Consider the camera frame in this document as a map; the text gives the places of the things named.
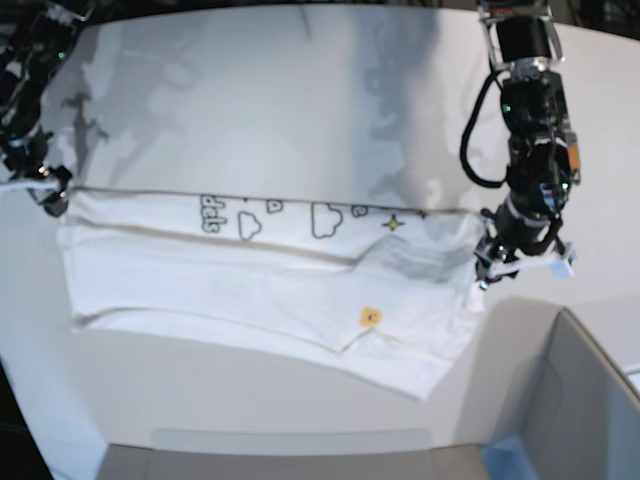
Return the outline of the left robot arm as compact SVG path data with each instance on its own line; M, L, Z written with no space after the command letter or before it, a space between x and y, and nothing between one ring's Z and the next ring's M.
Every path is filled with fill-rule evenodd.
M475 247L481 289L542 264L572 272L575 250L560 238L562 213L581 182L577 135L571 127L561 75L563 59L547 1L479 1L490 72L461 136L459 159L477 186L509 192L494 211L483 209L484 234ZM491 86L509 132L509 161L501 180L481 177L469 143Z

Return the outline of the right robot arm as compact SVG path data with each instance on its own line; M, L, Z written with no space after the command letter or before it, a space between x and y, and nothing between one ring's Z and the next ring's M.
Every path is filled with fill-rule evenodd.
M68 208L72 173L47 161L53 134L41 124L42 96L73 52L96 1L35 1L26 6L1 51L3 190L25 190L50 216Z

